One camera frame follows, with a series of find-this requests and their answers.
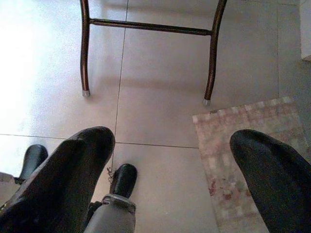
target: trouser leg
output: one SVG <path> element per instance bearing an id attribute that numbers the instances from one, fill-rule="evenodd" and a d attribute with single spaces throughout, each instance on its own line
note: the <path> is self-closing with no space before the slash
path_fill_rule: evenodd
<path id="1" fill-rule="evenodd" d="M 19 184 L 15 183 L 14 177 L 0 172 L 0 209 L 16 193 Z"/>
<path id="2" fill-rule="evenodd" d="M 310 164 L 291 146 L 254 130 L 235 132 L 230 147 L 269 232 L 311 232 Z"/>
<path id="3" fill-rule="evenodd" d="M 62 142 L 0 210 L 0 232 L 80 233 L 114 144 L 105 127 Z"/>
<path id="4" fill-rule="evenodd" d="M 108 194 L 103 199 L 84 233 L 133 233 L 136 206 L 129 199 Z"/>

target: chair leg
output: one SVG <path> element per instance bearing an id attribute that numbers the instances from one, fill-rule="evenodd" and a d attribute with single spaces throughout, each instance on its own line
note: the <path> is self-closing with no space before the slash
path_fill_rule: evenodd
<path id="1" fill-rule="evenodd" d="M 218 35 L 219 35 L 219 28 L 222 21 L 223 13 L 225 11 L 225 5 L 227 0 L 219 0 L 214 22 L 213 22 L 213 29 L 212 35 L 210 39 L 210 49 L 209 49 L 209 71 L 208 71 L 208 80 L 207 80 L 207 87 L 206 92 L 203 100 L 203 104 L 206 106 L 210 105 L 210 98 L 212 95 L 215 77 L 216 77 L 216 60 L 217 60 L 217 44 L 218 44 Z"/>
<path id="2" fill-rule="evenodd" d="M 84 97 L 90 96 L 87 77 L 87 55 L 89 43 L 89 9 L 88 0 L 80 0 L 82 13 L 82 41 L 81 41 L 81 58 L 80 58 L 80 72 L 82 82 L 82 95 Z"/>

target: foot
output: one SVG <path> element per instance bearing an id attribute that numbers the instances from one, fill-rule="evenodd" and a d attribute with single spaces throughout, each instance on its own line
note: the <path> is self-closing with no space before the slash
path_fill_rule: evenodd
<path id="1" fill-rule="evenodd" d="M 110 193 L 129 198 L 134 189 L 137 170 L 131 164 L 123 164 L 113 175 Z"/>
<path id="2" fill-rule="evenodd" d="M 28 147 L 24 156 L 24 164 L 19 178 L 27 179 L 47 157 L 48 152 L 44 146 L 31 145 Z"/>

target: gray pant leg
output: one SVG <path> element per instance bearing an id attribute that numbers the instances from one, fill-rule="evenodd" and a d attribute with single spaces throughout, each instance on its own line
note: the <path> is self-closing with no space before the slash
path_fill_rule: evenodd
<path id="1" fill-rule="evenodd" d="M 0 207 L 16 193 L 19 187 L 12 175 L 0 172 Z"/>
<path id="2" fill-rule="evenodd" d="M 133 233 L 135 230 L 134 203 L 119 195 L 108 194 L 84 233 Z"/>

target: grout line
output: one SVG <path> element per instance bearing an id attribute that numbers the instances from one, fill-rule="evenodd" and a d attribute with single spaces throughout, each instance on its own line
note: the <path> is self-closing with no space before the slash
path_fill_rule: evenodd
<path id="1" fill-rule="evenodd" d="M 276 51 L 277 51 L 277 97 L 280 98 L 280 64 L 279 64 L 279 54 L 278 54 L 278 43 L 279 43 L 279 30 L 278 25 L 278 4 L 276 5 Z"/>
<path id="2" fill-rule="evenodd" d="M 242 1 L 245 1 L 245 2 L 263 2 L 263 3 L 270 3 L 269 1 L 264 1 L 264 0 L 242 0 Z"/>
<path id="3" fill-rule="evenodd" d="M 286 6 L 299 6 L 300 4 L 299 3 L 296 3 L 296 4 L 290 4 L 290 3 L 280 3 L 278 2 L 279 5 L 286 5 Z"/>
<path id="4" fill-rule="evenodd" d="M 126 4 L 126 14 L 125 14 L 125 21 L 127 20 L 127 11 L 128 11 L 128 2 Z M 119 89 L 118 89 L 118 101 L 117 101 L 117 112 L 116 112 L 116 126 L 115 126 L 115 137 L 117 135 L 117 120 L 118 120 L 118 110 L 119 110 L 119 99 L 120 99 L 120 89 L 121 89 L 121 77 L 122 77 L 122 65 L 123 65 L 123 55 L 124 55 L 124 44 L 125 44 L 125 33 L 126 28 L 124 28 L 124 37 L 123 37 L 123 47 L 122 47 L 122 57 L 121 57 L 121 69 L 120 69 L 120 79 L 119 79 Z M 114 158 L 114 152 L 112 153 L 112 161 L 111 161 L 111 167 L 113 167 L 113 158 Z"/>
<path id="5" fill-rule="evenodd" d="M 62 137 L 41 137 L 41 136 L 18 135 L 18 134 L 6 134 L 6 133 L 0 133 L 0 135 L 5 135 L 5 136 L 17 136 L 17 137 L 35 137 L 35 138 L 61 139 L 61 140 L 66 140 L 66 139 L 67 139 L 67 138 L 62 138 Z"/>
<path id="6" fill-rule="evenodd" d="M 301 6 L 302 4 L 305 4 L 306 1 L 308 1 L 308 0 L 304 0 L 302 3 L 299 2 L 299 6 Z"/>
<path id="7" fill-rule="evenodd" d="M 199 149 L 198 147 L 180 147 L 180 146 L 168 146 L 168 145 L 156 145 L 156 144 L 143 144 L 143 143 L 131 143 L 131 142 L 116 142 L 116 144 L 139 145 L 139 146 L 153 146 L 153 147 L 173 147 L 173 148 Z"/>

